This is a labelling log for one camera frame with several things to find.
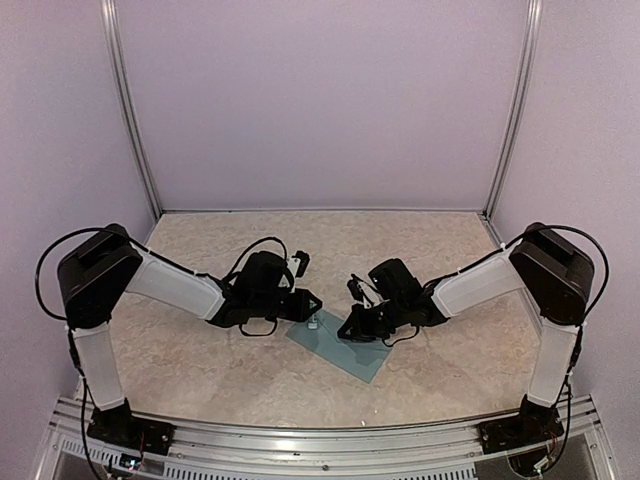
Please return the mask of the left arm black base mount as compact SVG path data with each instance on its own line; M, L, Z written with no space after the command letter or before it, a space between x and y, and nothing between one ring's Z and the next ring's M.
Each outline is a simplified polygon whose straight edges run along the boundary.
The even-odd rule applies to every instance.
M87 428L92 439L161 456L168 455L174 433L171 423L135 416L127 399L115 408L96 408Z

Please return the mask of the small green white glue stick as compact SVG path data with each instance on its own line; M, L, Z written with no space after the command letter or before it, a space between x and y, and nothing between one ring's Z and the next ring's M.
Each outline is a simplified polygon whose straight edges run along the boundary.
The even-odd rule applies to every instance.
M319 316L317 314L312 315L308 320L307 320L307 328L309 330L317 330L319 328Z

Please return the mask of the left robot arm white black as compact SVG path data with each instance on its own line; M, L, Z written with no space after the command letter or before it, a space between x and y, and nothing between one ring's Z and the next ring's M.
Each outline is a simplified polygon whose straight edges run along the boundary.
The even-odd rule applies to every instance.
M63 311L56 314L44 301L41 273L47 257L78 236L85 241L57 266ZM83 393L94 406L87 429L91 437L111 436L127 445L144 425L124 393L110 333L113 311L123 296L148 298L222 329L243 330L252 319L263 319L276 329L280 321L305 323L322 309L322 301L297 284L309 255L276 254L263 249L269 242L283 243L277 237L254 241L222 277L189 269L151 250L117 223L70 232L45 249L35 267L36 300L45 315L65 325Z

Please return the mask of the teal paper envelope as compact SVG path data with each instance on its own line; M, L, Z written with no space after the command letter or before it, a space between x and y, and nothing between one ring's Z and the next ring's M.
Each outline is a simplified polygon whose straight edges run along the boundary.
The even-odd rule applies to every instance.
M337 332L344 320L326 310L317 312L315 318L315 329L310 329L309 323L295 323L286 337L362 382L371 383L391 349L380 340L358 343L340 339Z

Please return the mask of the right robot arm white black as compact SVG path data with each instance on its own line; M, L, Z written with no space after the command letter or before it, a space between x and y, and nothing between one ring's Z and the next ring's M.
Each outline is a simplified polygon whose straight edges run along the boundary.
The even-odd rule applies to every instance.
M354 303L337 335L392 348L401 328L420 333L478 309L518 303L538 351L510 419L511 433L531 444L560 421L557 403L610 276L607 253L593 235L575 226L534 222L480 259L430 280L419 280L399 258L380 263L367 278L351 276L347 287Z

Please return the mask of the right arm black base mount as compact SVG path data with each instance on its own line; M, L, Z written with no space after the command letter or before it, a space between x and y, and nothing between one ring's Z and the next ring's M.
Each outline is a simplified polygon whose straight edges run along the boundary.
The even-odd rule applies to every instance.
M538 405L527 395L515 415L481 422L477 430L484 454L546 442L564 434L557 406Z

